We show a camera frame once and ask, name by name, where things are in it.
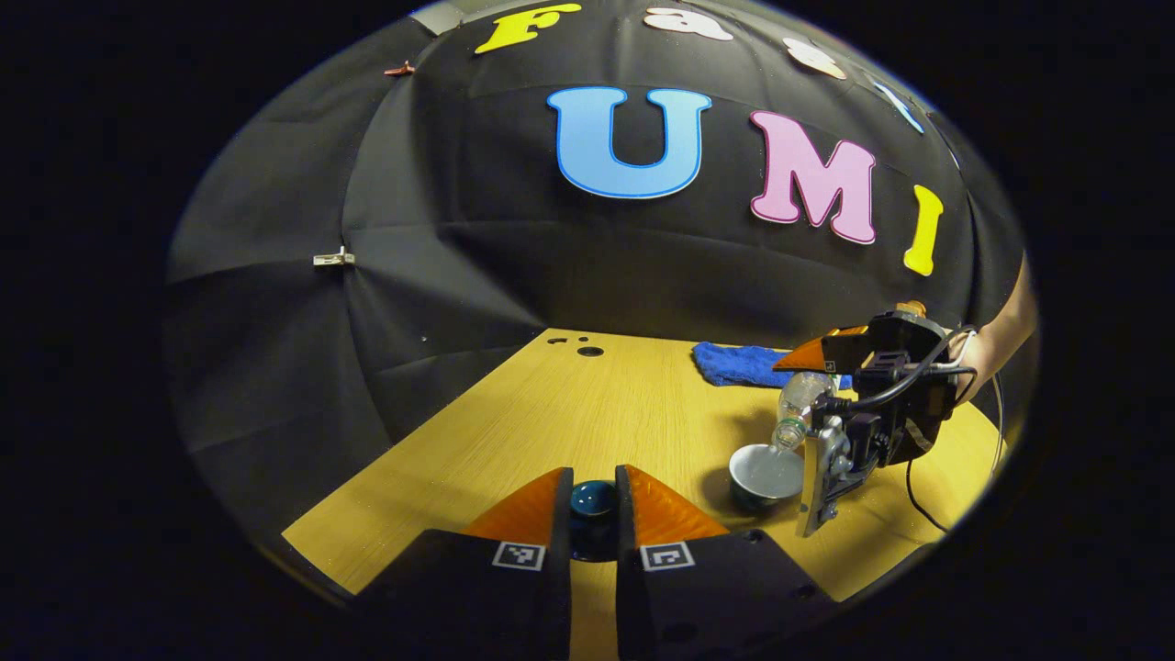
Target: water bottle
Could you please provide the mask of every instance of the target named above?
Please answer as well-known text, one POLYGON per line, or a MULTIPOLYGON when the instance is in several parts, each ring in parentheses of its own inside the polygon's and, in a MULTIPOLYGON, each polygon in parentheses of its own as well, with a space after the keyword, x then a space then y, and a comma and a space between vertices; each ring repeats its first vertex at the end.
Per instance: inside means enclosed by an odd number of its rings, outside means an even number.
POLYGON ((798 372, 792 376, 779 393, 776 410, 776 431, 771 445, 794 451, 804 443, 804 436, 812 426, 812 403, 820 393, 837 394, 837 384, 822 372, 798 372))

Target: hand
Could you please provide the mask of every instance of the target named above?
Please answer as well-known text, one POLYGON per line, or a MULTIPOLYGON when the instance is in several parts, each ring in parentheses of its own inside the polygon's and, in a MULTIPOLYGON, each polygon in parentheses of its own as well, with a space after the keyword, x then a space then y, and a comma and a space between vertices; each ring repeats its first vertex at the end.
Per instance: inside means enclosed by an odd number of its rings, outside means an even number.
MULTIPOLYGON (((951 345, 948 345, 951 350, 951 360, 959 358, 959 352, 962 351, 962 345, 966 340, 967 335, 962 335, 951 342, 951 345)), ((995 375, 995 371, 999 370, 995 365, 995 356, 992 349, 991 338, 983 333, 983 329, 980 329, 979 333, 971 339, 971 344, 967 345, 967 353, 962 357, 959 366, 975 369, 975 377, 972 377, 971 375, 959 376, 959 387, 955 389, 955 399, 958 399, 965 390, 967 391, 966 399, 959 403, 962 405, 971 402, 983 384, 986 384, 988 379, 995 375)))

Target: wooden tabletop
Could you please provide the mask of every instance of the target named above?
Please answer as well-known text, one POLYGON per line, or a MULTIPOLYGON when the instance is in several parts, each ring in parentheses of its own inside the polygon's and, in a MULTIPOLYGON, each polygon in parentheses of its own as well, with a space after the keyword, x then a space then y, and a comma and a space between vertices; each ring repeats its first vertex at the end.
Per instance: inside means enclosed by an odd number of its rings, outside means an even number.
MULTIPOLYGON (((741 446, 768 443, 779 390, 711 386, 693 364, 696 344, 548 329, 283 535, 358 593, 427 528, 459 531, 552 468, 569 466, 580 483, 611 480, 622 464, 732 531, 765 530, 835 600, 942 535, 911 505, 906 465, 875 471, 807 539, 795 535, 798 497, 766 517, 734 510, 727 461, 741 446), (584 357, 583 348, 604 353, 584 357)), ((996 436, 964 405, 914 463, 914 494, 944 526, 983 491, 996 436)), ((615 562, 573 561, 571 581, 571 659, 616 659, 615 562)))

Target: blue cup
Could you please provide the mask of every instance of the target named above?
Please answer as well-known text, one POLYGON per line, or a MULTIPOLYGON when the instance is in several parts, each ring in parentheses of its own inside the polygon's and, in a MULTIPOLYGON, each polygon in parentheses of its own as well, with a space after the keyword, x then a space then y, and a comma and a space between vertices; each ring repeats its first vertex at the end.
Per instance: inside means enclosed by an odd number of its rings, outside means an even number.
POLYGON ((731 456, 731 498, 743 510, 759 512, 804 491, 804 458, 759 444, 731 456))

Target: black fabric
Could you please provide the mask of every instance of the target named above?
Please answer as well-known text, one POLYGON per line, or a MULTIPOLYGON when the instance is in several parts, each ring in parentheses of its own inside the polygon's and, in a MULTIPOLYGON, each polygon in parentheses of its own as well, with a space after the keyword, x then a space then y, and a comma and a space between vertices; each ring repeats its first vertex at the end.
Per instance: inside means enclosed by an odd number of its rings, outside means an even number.
POLYGON ((209 169, 172 251, 173 399, 203 475, 248 531, 280 533, 545 326, 795 346, 902 299, 958 325, 1007 298, 1022 238, 994 175, 864 56, 818 41, 844 55, 839 81, 787 55, 784 36, 814 33, 785 16, 691 7, 734 35, 716 41, 644 25, 647 1, 580 5, 483 55, 492 21, 521 8, 436 36, 400 21, 288 88, 209 169), (382 75, 404 60, 416 73, 382 75), (613 144, 633 163, 664 149, 647 90, 709 95, 697 178, 654 200, 564 178, 546 96, 589 85, 627 92, 613 144), (800 122, 821 158, 841 140, 874 154, 875 243, 827 220, 751 213, 758 109, 800 122), (915 183, 945 205, 928 277, 902 263, 915 183), (340 244, 356 265, 310 265, 340 244))

